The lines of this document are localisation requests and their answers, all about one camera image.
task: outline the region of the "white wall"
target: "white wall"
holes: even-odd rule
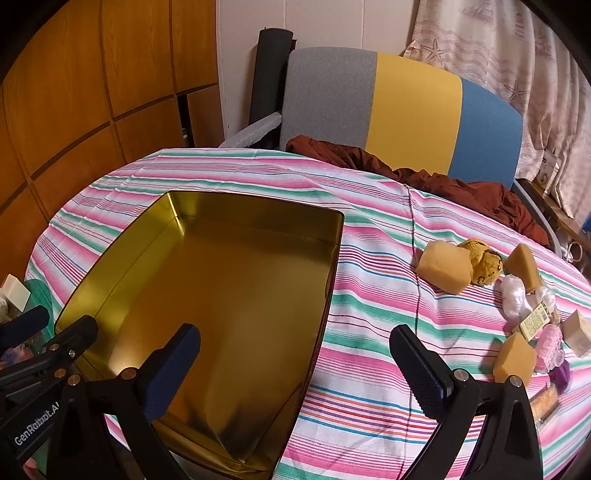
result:
[[[339,46],[401,54],[418,0],[217,0],[217,60],[226,137],[244,128],[258,33],[281,27],[297,48]]]

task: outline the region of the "wooden cabinet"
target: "wooden cabinet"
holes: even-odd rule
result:
[[[177,92],[217,83],[215,0],[171,0]]]
[[[169,98],[115,124],[127,163],[161,148],[182,147],[183,132],[176,98]]]
[[[123,164],[115,131],[109,126],[59,158],[34,184],[47,213],[53,216],[87,185]]]
[[[2,89],[0,89],[0,166],[2,168],[0,171],[0,209],[25,182],[25,176],[22,174],[21,167],[8,138],[3,112]]]
[[[22,279],[37,238],[47,227],[30,187],[0,213],[0,281],[12,273]]]
[[[99,0],[72,0],[33,36],[4,80],[12,143],[29,174],[109,121]]]
[[[187,103],[195,147],[218,147],[224,140],[219,87],[189,93]]]
[[[174,93],[168,2],[103,0],[102,14],[113,115]]]
[[[197,146],[222,142],[215,9],[69,0],[35,33],[0,85],[0,281],[22,277],[47,221],[86,186],[184,146],[180,92]]]

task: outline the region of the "striped tablecloth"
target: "striped tablecloth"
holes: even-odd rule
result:
[[[452,296],[417,278],[413,252],[428,241],[480,238],[508,255],[534,251],[565,319],[591,318],[591,288],[570,265],[509,228],[384,177],[264,150],[162,150],[102,177],[69,201],[40,236],[27,278],[44,280],[57,317],[76,286],[140,213],[168,190],[249,193],[340,210],[345,227],[335,291],[310,389],[275,478],[399,478],[431,435],[390,357],[391,329],[406,323],[451,368],[491,378],[504,331],[500,294],[469,286]],[[551,478],[591,429],[591,359],[566,349],[573,385],[560,414],[541,431]],[[528,393],[548,383],[536,375]],[[476,419],[449,478],[461,475],[482,418]]]

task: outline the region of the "yellow fabric panel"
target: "yellow fabric panel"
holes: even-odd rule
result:
[[[378,53],[365,149],[391,168],[447,173],[461,113],[459,76]]]

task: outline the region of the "purple object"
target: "purple object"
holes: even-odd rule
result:
[[[553,368],[549,373],[550,381],[555,383],[556,390],[562,395],[570,386],[570,365],[565,360],[559,367]]]

